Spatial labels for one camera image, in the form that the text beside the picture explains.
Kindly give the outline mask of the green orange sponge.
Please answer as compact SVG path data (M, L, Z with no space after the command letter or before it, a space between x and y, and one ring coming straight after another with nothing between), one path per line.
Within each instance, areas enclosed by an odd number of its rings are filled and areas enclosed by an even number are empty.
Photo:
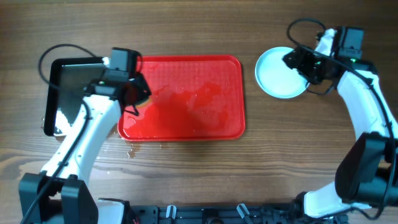
M152 98L148 97L148 99L144 100L143 102L136 104L135 107L137 109L145 108L146 106L149 106L152 103Z

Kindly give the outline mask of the pale blue plate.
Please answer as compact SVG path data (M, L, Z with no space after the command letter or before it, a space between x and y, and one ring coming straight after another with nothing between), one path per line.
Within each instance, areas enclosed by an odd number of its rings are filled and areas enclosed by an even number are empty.
M296 69L286 66L282 60L292 51L290 47L274 47L264 52L256 62L254 76L257 84L268 95L289 99L307 90L307 80Z

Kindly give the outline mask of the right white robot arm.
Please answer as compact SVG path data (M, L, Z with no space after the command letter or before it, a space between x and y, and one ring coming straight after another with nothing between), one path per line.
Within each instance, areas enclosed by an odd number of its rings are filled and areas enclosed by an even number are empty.
M397 121L379 87L373 63L358 56L326 56L297 47L282 58L311 84L336 82L356 142L338 166L333 183L303 196L303 213L314 220L343 212L397 206Z

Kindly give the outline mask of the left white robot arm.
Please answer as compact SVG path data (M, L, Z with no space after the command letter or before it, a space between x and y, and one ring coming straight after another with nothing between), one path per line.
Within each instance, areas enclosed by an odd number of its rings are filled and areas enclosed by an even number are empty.
M94 200L88 182L94 161L127 106L147 101L151 91L140 72L105 71L81 98L71 130L38 174L19 182L22 223L126 223L129 202Z

